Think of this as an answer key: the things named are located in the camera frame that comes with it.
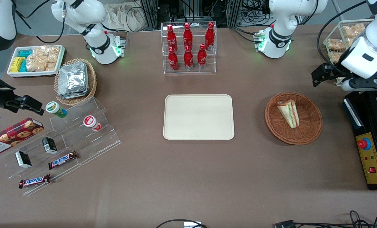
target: sandwich wedge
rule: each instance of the sandwich wedge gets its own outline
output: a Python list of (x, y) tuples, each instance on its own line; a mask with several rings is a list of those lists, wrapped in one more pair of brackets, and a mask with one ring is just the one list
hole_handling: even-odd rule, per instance
[(299, 126), (299, 118), (295, 101), (288, 100), (285, 103), (278, 104), (277, 108), (280, 110), (281, 115), (283, 115), (284, 119), (291, 128), (296, 128)]

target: red switch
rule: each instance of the red switch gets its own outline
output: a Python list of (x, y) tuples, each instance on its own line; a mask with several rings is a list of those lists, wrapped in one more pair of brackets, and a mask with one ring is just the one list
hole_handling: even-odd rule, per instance
[(359, 140), (357, 145), (359, 146), (359, 148), (362, 148), (362, 149), (366, 149), (368, 147), (368, 143), (364, 139)]

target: table surface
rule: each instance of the table surface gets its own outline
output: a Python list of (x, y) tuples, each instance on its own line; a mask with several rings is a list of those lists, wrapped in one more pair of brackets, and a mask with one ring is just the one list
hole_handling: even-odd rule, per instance
[[(254, 228), (288, 219), (349, 222), (350, 210), (372, 221), (377, 191), (366, 190), (341, 108), (345, 93), (331, 82), (312, 86), (310, 73), (323, 62), (316, 50), (319, 29), (300, 26), (280, 59), (256, 53), (233, 31), (218, 29), (217, 73), (203, 75), (164, 75), (158, 31), (131, 33), (125, 57), (110, 65), (93, 59), (82, 36), (63, 36), (58, 44), (67, 49), (67, 60), (92, 63), (95, 97), (122, 144), (29, 197), (0, 166), (0, 227), (142, 228), (184, 218), (210, 228)], [(40, 44), (21, 35), (15, 46)], [(44, 104), (55, 100), (54, 78), (4, 80), (18, 95)], [(265, 105), (288, 91), (308, 96), (322, 112), (322, 133), (311, 144), (285, 144), (267, 128)], [(170, 94), (230, 95), (235, 137), (164, 139), (164, 99)], [(0, 114), (0, 130), (26, 117), (45, 124), (52, 117), (21, 110)]]

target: cookie box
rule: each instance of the cookie box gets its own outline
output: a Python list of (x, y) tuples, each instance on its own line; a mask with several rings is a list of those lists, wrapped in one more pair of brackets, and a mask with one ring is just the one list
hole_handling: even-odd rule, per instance
[(0, 131), (0, 153), (43, 131), (42, 123), (32, 119), (16, 123)]

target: yellow control panel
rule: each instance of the yellow control panel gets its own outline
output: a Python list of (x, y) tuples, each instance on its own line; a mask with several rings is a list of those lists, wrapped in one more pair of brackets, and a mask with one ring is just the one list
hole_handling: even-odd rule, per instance
[(377, 184), (377, 151), (371, 132), (356, 136), (356, 142), (367, 184)]

